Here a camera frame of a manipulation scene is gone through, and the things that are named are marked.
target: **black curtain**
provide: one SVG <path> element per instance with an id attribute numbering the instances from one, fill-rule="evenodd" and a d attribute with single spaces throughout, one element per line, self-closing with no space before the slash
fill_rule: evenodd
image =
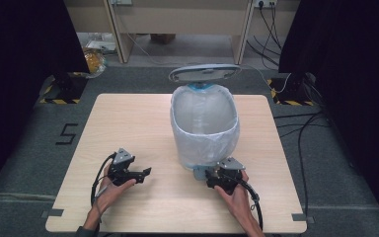
<path id="1" fill-rule="evenodd" d="M 89 72 L 62 0 L 0 1 L 0 169 L 50 75 Z"/>
<path id="2" fill-rule="evenodd" d="M 302 0 L 280 71 L 315 74 L 326 109 L 379 202 L 379 1 Z"/>

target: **hand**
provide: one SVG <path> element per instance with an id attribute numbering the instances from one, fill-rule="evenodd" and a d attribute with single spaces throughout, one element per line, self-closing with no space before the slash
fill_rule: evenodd
<path id="1" fill-rule="evenodd" d="M 242 179 L 248 182 L 249 177 L 245 171 L 242 172 Z M 228 195 L 221 187 L 215 186 L 214 189 L 221 195 L 227 204 L 230 213 L 236 218 L 242 228 L 250 237 L 264 236 L 258 222 L 252 216 L 248 191 L 241 185 L 237 185 L 233 194 Z"/>
<path id="2" fill-rule="evenodd" d="M 116 186 L 107 177 L 110 165 L 104 169 L 104 178 L 100 184 L 100 191 L 105 189 L 99 197 L 97 197 L 92 205 L 91 210 L 88 212 L 87 219 L 83 225 L 85 229 L 95 230 L 101 215 L 124 193 L 128 188 L 134 186 L 135 179 L 129 180 L 120 186 Z"/>

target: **trash can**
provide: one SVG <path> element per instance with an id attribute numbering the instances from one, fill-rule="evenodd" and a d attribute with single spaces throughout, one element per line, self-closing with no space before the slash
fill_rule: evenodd
<path id="1" fill-rule="evenodd" d="M 232 154 L 239 139 L 239 117 L 232 94 L 214 84 L 241 68 L 232 64 L 182 67 L 169 75 L 186 83 L 172 95 L 171 126 L 181 164 L 189 169 L 211 166 Z"/>

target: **desk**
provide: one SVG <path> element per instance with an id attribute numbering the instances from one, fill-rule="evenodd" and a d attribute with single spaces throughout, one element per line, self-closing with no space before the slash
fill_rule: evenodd
<path id="1" fill-rule="evenodd" d="M 109 2 L 105 0 L 122 62 L 133 47 L 128 34 L 229 35 L 235 64 L 242 62 L 253 0 L 133 0 L 132 6 Z"/>
<path id="2" fill-rule="evenodd" d="M 247 167 L 260 195 L 264 232 L 301 233 L 305 221 L 275 124 L 264 96 L 235 95 L 241 131 L 233 153 Z M 76 231 L 90 209 L 91 186 L 101 164 L 123 147 L 130 171 L 152 167 L 103 216 L 101 229 L 122 233 L 243 233 L 218 193 L 181 166 L 170 124 L 169 94 L 102 94 L 78 143 L 50 216 L 48 231 Z"/>

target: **oval lid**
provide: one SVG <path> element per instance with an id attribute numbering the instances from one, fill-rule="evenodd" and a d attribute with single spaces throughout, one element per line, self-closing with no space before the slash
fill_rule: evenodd
<path id="1" fill-rule="evenodd" d="M 180 67 L 169 74 L 173 82 L 206 82 L 228 79 L 238 74 L 242 69 L 234 64 L 202 64 Z"/>

